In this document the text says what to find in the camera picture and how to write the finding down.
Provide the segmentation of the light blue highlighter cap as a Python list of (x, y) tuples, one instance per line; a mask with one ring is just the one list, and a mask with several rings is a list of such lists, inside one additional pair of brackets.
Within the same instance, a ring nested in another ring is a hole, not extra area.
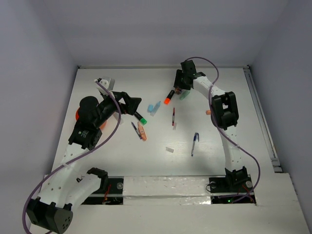
[(154, 108), (154, 106), (150, 104), (148, 106), (147, 112), (150, 113), (153, 110), (153, 108)]

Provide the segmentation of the black green-capped highlighter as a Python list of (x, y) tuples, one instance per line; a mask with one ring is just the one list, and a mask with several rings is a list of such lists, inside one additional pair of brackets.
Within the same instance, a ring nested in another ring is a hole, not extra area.
[(142, 125), (145, 125), (147, 123), (147, 120), (138, 112), (135, 112), (134, 116)]

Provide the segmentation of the black orange-capped highlighter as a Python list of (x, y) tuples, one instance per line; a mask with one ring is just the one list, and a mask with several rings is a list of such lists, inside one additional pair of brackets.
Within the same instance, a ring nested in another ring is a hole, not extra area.
[(172, 97), (173, 97), (174, 94), (175, 94), (175, 91), (174, 91), (174, 90), (171, 90), (171, 91), (169, 92), (169, 94), (167, 95), (167, 97), (166, 97), (165, 100), (164, 100), (164, 104), (165, 104), (165, 105), (168, 105), (168, 104), (170, 103), (170, 101), (171, 101), (171, 99), (172, 99)]

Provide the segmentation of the light blue highlighter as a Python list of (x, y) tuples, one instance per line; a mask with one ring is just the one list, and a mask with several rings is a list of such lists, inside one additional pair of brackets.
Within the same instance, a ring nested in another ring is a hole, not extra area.
[(156, 114), (156, 112), (158, 111), (159, 107), (161, 105), (161, 102), (157, 102), (156, 105), (153, 107), (153, 109), (151, 110), (151, 116), (154, 116)]

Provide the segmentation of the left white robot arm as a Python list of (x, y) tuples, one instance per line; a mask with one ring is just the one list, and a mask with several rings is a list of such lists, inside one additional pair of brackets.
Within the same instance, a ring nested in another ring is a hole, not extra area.
[(142, 101), (126, 92), (100, 94), (102, 102), (94, 96), (80, 101), (78, 119), (59, 167), (47, 176), (45, 187), (25, 208), (32, 224), (50, 232), (66, 232), (74, 212), (89, 195), (108, 190), (108, 173), (96, 167), (83, 171), (83, 161), (96, 148), (102, 136), (101, 126), (106, 120), (114, 113), (134, 115)]

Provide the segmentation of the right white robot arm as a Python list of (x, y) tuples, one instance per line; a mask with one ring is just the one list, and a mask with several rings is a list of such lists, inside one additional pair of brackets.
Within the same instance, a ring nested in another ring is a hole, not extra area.
[(236, 144), (239, 113), (234, 92), (225, 92), (215, 86), (215, 81), (211, 82), (204, 73), (196, 70), (191, 59), (181, 63), (181, 69), (176, 72), (174, 87), (194, 89), (209, 101), (211, 120), (219, 131), (225, 155), (225, 176), (211, 177), (209, 191), (213, 194), (238, 193), (240, 187), (251, 180)]

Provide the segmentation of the purple gel pen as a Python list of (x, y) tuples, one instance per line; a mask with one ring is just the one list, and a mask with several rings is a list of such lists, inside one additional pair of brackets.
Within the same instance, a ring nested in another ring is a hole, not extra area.
[(132, 124), (134, 130), (136, 131), (137, 135), (139, 136), (139, 138), (142, 139), (142, 135), (141, 135), (139, 129), (136, 127), (136, 125), (133, 122), (131, 122), (131, 124)]

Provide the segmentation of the red gel pen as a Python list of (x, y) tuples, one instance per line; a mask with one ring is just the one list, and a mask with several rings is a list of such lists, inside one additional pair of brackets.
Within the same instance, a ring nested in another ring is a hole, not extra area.
[(175, 125), (175, 107), (173, 107), (173, 114), (172, 114), (172, 126)]

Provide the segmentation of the orange pen holder cup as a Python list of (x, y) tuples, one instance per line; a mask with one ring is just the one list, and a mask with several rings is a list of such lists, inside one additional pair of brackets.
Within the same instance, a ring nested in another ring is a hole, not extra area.
[[(79, 111), (79, 108), (76, 110), (76, 115), (75, 115), (76, 120), (79, 119), (78, 111)], [(101, 130), (104, 129), (105, 126), (106, 126), (106, 123), (107, 123), (107, 122), (105, 121), (99, 128), (100, 128)]]

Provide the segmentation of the blue ballpoint pen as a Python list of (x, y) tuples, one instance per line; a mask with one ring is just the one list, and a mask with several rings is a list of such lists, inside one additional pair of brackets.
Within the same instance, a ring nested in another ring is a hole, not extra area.
[(193, 144), (192, 144), (192, 150), (191, 150), (191, 156), (194, 156), (194, 151), (195, 151), (195, 143), (199, 142), (199, 133), (195, 132), (194, 137), (193, 137)]

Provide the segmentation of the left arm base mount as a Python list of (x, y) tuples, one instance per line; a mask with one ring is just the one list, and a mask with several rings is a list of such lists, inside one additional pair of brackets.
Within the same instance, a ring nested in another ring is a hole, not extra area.
[(93, 192), (82, 205), (122, 205), (123, 183), (123, 177), (109, 177), (106, 189)]

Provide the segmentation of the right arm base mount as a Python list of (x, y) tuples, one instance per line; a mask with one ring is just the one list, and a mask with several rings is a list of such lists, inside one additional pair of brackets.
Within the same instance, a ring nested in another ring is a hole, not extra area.
[(226, 183), (224, 177), (210, 177), (205, 189), (210, 193), (212, 204), (256, 204), (251, 178), (233, 185)]

